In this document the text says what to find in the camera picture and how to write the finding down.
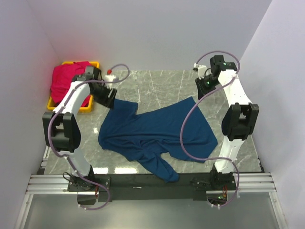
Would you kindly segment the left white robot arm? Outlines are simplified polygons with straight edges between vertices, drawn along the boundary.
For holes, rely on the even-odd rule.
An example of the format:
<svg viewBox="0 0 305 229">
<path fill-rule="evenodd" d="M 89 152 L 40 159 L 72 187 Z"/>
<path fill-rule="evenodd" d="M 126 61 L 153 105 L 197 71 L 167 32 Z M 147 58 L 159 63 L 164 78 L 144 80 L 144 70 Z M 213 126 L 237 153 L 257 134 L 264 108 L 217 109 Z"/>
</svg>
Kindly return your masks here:
<svg viewBox="0 0 305 229">
<path fill-rule="evenodd" d="M 95 187 L 92 169 L 80 150 L 81 132 L 76 115 L 84 99 L 93 95 L 96 102 L 107 107 L 114 107 L 117 90 L 113 84 L 119 78 L 108 71 L 102 72 L 95 66 L 87 66 L 84 73 L 75 75 L 68 92 L 59 105 L 42 117 L 45 140 L 57 157 L 64 158 L 72 168 L 72 174 L 81 177 L 78 186 L 85 192 Z"/>
</svg>

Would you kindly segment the blue t shirt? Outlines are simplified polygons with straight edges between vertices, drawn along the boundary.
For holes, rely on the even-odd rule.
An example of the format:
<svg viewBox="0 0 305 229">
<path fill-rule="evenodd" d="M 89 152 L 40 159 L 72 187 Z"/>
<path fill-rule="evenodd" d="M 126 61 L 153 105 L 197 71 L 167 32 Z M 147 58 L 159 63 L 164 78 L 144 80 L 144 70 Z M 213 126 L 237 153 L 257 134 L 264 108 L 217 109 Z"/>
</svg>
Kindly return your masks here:
<svg viewBox="0 0 305 229">
<path fill-rule="evenodd" d="M 161 155 L 192 161 L 188 155 L 207 158 L 218 141 L 199 108 L 183 121 L 195 105 L 192 97 L 151 112 L 138 114 L 138 104 L 116 99 L 101 125 L 98 142 L 128 161 L 137 161 L 164 182 L 177 182 L 179 174 Z"/>
</svg>

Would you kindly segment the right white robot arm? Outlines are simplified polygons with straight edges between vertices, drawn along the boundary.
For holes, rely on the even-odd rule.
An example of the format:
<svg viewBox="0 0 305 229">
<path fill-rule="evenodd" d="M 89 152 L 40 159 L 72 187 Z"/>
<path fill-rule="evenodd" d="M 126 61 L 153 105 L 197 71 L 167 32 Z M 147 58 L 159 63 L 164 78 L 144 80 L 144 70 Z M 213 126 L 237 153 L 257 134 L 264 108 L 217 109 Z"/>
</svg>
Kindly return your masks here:
<svg viewBox="0 0 305 229">
<path fill-rule="evenodd" d="M 216 92 L 219 85 L 228 101 L 228 110 L 221 125 L 224 140 L 214 163 L 217 172 L 228 174 L 234 170 L 232 162 L 236 160 L 240 147 L 254 131 L 259 106 L 251 102 L 241 85 L 238 59 L 227 62 L 223 55 L 215 55 L 210 58 L 210 67 L 196 62 L 193 70 L 198 73 L 195 83 L 199 100 Z"/>
</svg>

